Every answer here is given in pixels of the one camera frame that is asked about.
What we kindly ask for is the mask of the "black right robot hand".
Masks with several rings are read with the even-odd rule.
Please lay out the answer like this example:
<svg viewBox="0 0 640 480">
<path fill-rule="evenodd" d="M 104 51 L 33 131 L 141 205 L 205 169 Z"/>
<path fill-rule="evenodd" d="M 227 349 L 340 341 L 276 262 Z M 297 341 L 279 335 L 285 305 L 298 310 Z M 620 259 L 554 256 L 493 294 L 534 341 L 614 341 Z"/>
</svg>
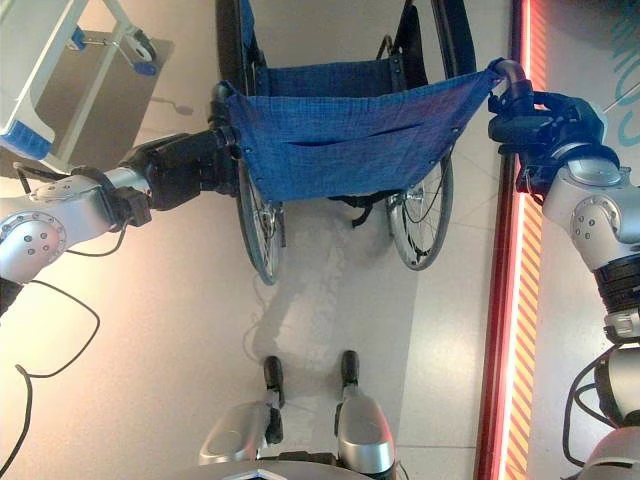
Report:
<svg viewBox="0 0 640 480">
<path fill-rule="evenodd" d="M 620 161 L 603 144 L 605 122 L 589 102 L 564 94 L 534 91 L 529 81 L 491 95 L 490 139 L 501 154 L 518 154 L 527 164 L 556 167 L 577 158 Z"/>
</svg>

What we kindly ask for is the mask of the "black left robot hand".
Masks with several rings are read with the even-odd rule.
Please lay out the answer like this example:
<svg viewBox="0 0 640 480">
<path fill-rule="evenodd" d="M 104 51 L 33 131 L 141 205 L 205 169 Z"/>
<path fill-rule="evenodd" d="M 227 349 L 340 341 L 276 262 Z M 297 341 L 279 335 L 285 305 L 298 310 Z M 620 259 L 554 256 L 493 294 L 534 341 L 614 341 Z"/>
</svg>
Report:
<svg viewBox="0 0 640 480">
<path fill-rule="evenodd" d="M 235 198 L 238 167 L 231 152 L 238 140 L 238 130 L 230 126 L 175 134 L 137 146 L 120 165 L 146 180 L 154 210 L 174 209 L 203 191 Z"/>
</svg>

